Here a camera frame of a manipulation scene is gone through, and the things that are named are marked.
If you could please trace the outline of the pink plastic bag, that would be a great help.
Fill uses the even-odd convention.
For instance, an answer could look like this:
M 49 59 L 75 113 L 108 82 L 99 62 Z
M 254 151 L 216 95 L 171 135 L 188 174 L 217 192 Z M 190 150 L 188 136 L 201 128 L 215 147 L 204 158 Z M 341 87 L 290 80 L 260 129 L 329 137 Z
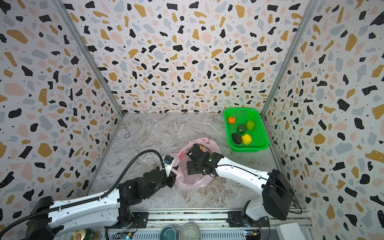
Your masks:
M 179 149 L 176 153 L 172 153 L 171 156 L 174 157 L 172 172 L 176 174 L 175 185 L 178 189 L 189 191 L 196 190 L 207 186 L 213 178 L 209 175 L 188 175 L 187 171 L 187 162 L 190 159 L 187 156 L 187 152 L 193 146 L 193 144 L 203 145 L 200 147 L 204 152 L 216 152 L 220 153 L 221 150 L 218 144 L 209 138 L 200 138 L 188 142 L 184 147 Z

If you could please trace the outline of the dark brown avocado fruit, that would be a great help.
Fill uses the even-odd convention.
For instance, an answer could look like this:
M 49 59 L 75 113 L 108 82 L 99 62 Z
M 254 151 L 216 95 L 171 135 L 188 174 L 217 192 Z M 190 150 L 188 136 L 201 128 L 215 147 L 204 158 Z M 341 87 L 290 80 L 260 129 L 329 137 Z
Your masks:
M 240 145 L 243 142 L 243 139 L 240 135 L 237 133 L 232 134 L 232 140 L 236 145 Z

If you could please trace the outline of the yellow fruit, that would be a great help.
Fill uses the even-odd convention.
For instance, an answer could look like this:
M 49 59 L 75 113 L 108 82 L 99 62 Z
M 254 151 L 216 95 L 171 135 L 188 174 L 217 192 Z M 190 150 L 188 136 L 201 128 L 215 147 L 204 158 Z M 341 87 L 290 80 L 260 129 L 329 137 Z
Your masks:
M 253 139 L 249 134 L 245 134 L 242 136 L 242 143 L 246 146 L 252 143 Z

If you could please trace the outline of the green avocado fruit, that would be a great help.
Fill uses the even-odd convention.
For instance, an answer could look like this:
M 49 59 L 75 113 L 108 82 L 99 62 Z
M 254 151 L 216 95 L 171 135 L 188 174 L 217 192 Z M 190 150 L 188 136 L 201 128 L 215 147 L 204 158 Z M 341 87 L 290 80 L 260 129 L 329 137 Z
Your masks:
M 247 131 L 247 127 L 246 127 L 246 125 L 244 125 L 244 124 L 239 124 L 239 125 L 237 126 L 237 133 L 238 133 L 239 135 L 244 134 L 246 131 Z

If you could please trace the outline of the orange fruit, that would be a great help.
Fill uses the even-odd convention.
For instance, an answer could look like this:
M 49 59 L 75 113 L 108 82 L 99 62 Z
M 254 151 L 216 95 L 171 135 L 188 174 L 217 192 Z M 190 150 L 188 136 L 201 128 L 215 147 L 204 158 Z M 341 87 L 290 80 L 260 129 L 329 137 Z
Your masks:
M 231 117 L 228 118 L 228 123 L 231 124 L 231 125 L 232 125 L 232 124 L 235 124 L 236 121 L 237 121 L 236 118 L 233 117 L 233 116 L 231 116 Z

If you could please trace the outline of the green plastic basket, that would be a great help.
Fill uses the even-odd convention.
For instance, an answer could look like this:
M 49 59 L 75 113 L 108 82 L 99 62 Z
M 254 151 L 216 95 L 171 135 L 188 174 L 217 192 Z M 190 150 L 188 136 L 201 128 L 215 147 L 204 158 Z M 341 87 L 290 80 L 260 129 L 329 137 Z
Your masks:
M 255 153 L 269 147 L 269 139 L 260 114 L 251 108 L 224 111 L 228 144 L 233 152 Z

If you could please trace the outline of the yellow-green bumpy fruit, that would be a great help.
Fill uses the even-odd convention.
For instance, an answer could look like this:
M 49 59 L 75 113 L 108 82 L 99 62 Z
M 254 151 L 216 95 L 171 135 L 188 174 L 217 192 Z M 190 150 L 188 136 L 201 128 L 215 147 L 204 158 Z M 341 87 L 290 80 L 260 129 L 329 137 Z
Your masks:
M 253 131 L 256 127 L 256 122 L 253 120 L 248 120 L 246 123 L 246 128 L 248 131 Z

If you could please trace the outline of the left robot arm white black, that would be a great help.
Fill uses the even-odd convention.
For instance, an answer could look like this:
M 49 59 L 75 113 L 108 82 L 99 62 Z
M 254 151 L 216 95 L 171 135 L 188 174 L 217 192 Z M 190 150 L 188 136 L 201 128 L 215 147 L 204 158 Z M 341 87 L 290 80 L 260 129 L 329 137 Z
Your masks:
M 166 178 L 163 171 L 156 168 L 142 177 L 125 181 L 103 197 L 102 193 L 67 201 L 53 201 L 50 197 L 39 201 L 27 225 L 27 240 L 52 240 L 56 236 L 82 229 L 108 227 L 144 228 L 142 219 L 147 214 L 136 217 L 130 207 L 149 199 L 164 187 L 172 188 L 177 175 L 170 172 Z

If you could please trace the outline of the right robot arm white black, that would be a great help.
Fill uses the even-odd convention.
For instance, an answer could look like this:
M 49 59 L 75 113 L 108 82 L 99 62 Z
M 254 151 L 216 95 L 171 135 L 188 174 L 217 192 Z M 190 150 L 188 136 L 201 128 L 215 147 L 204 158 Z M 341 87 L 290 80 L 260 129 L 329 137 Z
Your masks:
M 233 162 L 222 154 L 205 152 L 201 147 L 199 144 L 194 144 L 186 153 L 190 159 L 187 162 L 189 175 L 202 174 L 227 178 L 260 195 L 258 199 L 246 202 L 239 220 L 229 217 L 230 225 L 252 227 L 265 217 L 287 220 L 295 197 L 291 185 L 280 171 L 254 170 Z

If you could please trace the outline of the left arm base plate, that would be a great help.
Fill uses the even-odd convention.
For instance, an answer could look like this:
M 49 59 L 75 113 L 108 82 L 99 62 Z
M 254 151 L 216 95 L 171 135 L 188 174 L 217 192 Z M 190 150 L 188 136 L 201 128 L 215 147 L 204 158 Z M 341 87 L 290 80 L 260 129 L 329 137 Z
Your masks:
M 121 229 L 145 229 L 149 218 L 149 212 L 128 212 L 119 220 Z

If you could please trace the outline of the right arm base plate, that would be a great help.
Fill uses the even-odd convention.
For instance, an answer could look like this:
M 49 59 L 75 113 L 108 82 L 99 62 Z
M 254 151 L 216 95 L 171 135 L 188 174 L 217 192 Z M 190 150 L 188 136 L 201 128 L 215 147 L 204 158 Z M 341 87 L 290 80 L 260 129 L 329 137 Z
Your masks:
M 231 228 L 260 228 L 269 226 L 266 218 L 253 220 L 242 211 L 229 211 L 227 223 Z

